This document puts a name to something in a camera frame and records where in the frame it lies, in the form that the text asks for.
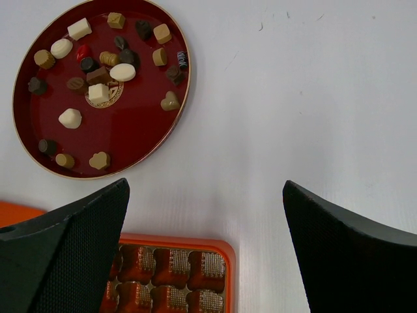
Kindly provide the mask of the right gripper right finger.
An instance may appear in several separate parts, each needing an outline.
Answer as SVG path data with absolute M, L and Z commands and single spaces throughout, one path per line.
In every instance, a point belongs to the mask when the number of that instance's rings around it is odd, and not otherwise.
M 311 312 L 415 312 L 416 235 L 287 181 L 285 217 Z

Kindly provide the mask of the white cube chocolate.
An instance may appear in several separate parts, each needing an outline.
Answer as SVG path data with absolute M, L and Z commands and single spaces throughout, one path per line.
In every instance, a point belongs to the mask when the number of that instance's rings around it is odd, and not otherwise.
M 109 100 L 109 87 L 102 83 L 89 86 L 89 100 L 94 104 L 100 104 Z

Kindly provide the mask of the orange chocolate box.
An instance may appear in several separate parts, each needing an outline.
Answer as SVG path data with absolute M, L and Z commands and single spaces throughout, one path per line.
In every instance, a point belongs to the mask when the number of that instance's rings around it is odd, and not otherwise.
M 221 240 L 121 235 L 100 312 L 236 312 L 236 255 Z

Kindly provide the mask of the tan round ridged chocolate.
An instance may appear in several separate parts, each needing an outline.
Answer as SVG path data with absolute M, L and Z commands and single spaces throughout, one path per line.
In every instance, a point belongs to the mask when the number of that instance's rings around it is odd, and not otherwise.
M 73 156 L 66 153 L 57 154 L 55 156 L 55 162 L 57 163 L 57 165 L 67 169 L 72 169 L 75 165 L 75 160 Z

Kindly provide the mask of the tan flower chocolate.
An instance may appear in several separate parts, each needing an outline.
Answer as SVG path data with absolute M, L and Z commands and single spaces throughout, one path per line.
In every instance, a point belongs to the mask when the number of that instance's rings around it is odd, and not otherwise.
M 111 164 L 110 155 L 103 151 L 94 153 L 93 156 L 89 159 L 90 167 L 96 170 L 104 170 L 108 168 L 110 164 Z

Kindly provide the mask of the dark round chocolate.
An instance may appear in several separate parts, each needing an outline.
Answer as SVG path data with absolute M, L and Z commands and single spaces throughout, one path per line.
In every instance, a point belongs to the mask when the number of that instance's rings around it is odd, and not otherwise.
M 52 156 L 57 152 L 57 149 L 58 144 L 54 140 L 41 139 L 38 142 L 38 150 L 45 155 Z

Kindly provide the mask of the white heart chocolate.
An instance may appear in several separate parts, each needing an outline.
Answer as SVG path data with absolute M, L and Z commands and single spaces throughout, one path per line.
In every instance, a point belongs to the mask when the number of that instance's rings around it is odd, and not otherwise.
M 82 116 L 79 110 L 68 108 L 59 116 L 59 122 L 65 128 L 77 129 L 81 125 Z

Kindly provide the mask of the dark crown chocolate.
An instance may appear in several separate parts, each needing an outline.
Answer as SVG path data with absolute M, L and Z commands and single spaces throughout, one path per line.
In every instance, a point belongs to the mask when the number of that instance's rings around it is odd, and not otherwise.
M 28 83 L 28 91 L 34 95 L 43 95 L 47 91 L 48 85 L 44 80 L 32 77 Z

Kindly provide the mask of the tan heart chocolate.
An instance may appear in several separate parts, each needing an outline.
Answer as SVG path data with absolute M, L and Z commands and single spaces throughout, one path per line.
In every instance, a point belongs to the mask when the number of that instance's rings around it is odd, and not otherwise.
M 178 110 L 180 108 L 180 102 L 173 91 L 168 91 L 165 97 L 161 100 L 160 106 L 165 112 Z

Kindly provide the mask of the tan ridged cup chocolate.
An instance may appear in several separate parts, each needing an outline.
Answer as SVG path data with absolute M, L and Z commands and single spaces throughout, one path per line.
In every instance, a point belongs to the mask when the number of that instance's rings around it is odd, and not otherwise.
M 55 64 L 55 58 L 48 50 L 38 50 L 34 55 L 34 61 L 36 65 L 46 70 Z

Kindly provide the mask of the white ribbed oval chocolate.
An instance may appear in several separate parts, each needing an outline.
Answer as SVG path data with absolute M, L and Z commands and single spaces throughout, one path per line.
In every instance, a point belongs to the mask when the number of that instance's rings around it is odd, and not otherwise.
M 73 43 L 66 38 L 57 40 L 51 45 L 50 52 L 56 59 L 66 57 L 72 50 Z

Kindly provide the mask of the white rectangular chocolate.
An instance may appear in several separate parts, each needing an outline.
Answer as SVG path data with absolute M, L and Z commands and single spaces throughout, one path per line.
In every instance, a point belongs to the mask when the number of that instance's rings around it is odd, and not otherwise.
M 76 23 L 68 26 L 67 30 L 69 37 L 73 40 L 79 40 L 92 33 L 91 26 L 86 18 L 82 18 Z

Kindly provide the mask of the tan square chocolate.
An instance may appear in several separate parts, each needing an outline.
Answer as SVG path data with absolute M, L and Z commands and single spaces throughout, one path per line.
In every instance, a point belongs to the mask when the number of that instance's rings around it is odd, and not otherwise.
M 126 18 L 120 12 L 110 12 L 107 23 L 112 29 L 122 29 Z

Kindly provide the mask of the orange box lid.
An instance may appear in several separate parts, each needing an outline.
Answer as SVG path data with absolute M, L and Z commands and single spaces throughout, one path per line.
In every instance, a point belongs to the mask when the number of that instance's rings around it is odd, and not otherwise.
M 0 201 L 0 228 L 30 220 L 45 213 L 46 211 L 42 209 Z

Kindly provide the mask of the round dark red tray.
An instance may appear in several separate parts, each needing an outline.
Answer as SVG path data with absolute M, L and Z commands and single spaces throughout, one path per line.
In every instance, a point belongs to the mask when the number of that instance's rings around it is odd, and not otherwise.
M 71 179 L 149 157 L 176 127 L 191 85 L 185 36 L 151 1 L 85 1 L 39 34 L 16 76 L 14 125 L 27 154 Z

